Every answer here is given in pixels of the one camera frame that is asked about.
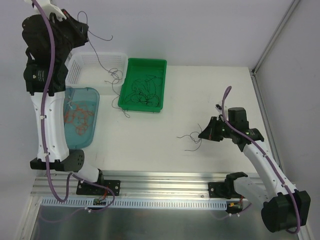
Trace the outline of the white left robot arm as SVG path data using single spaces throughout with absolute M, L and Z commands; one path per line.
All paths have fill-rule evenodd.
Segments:
M 95 195 L 105 189 L 102 172 L 85 161 L 82 149 L 67 146 L 64 124 L 64 102 L 67 57 L 74 48 L 88 40 L 87 24 L 67 15 L 58 20 L 32 15 L 22 22 L 22 38 L 27 44 L 26 68 L 23 77 L 33 103 L 38 132 L 38 153 L 30 161 L 33 170 L 73 172 L 88 181 L 87 188 Z

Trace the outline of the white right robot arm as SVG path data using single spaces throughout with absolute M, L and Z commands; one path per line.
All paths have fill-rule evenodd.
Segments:
M 306 225 L 311 204 L 309 194 L 305 190 L 299 191 L 269 155 L 260 131 L 249 127 L 243 107 L 228 109 L 227 117 L 211 117 L 198 137 L 215 142 L 232 140 L 250 160 L 264 184 L 261 188 L 246 173 L 234 172 L 227 174 L 223 182 L 210 182 L 210 196 L 246 198 L 259 209 L 265 227 L 272 233 L 292 228 L 298 230 Z

